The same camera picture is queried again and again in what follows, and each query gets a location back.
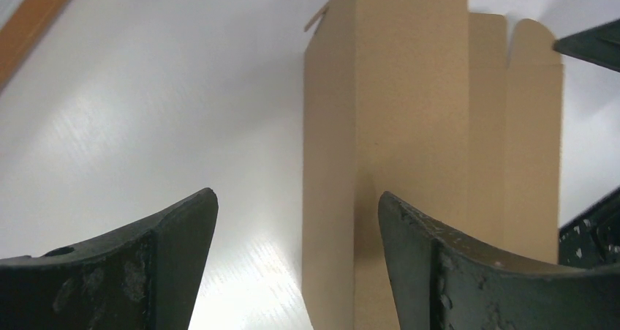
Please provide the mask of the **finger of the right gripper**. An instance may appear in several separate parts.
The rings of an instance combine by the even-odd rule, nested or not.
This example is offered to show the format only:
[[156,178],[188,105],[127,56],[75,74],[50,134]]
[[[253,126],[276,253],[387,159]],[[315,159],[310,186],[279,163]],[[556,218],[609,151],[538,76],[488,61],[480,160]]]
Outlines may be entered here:
[[565,56],[619,72],[619,20],[558,39],[553,49]]

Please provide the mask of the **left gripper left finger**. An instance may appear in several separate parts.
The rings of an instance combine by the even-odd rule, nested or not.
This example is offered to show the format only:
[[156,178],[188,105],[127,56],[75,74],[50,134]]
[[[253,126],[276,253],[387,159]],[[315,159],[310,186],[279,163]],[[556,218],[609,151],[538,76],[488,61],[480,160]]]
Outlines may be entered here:
[[205,188],[40,257],[1,261],[3,329],[187,329],[218,215]]

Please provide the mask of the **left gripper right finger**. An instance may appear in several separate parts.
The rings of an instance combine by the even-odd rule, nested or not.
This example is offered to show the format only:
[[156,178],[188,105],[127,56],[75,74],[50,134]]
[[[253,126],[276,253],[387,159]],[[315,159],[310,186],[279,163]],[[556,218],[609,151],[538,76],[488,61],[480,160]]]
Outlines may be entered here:
[[619,266],[501,250],[381,195],[379,227],[402,329],[617,329]]

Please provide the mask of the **brown cardboard box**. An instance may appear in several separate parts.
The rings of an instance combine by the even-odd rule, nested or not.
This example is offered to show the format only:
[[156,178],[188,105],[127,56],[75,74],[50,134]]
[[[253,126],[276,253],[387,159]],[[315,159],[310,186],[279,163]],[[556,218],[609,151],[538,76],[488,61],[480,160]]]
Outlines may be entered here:
[[558,260],[564,66],[553,33],[468,0],[329,0],[306,24],[302,295],[315,329],[394,329],[390,191],[503,250]]

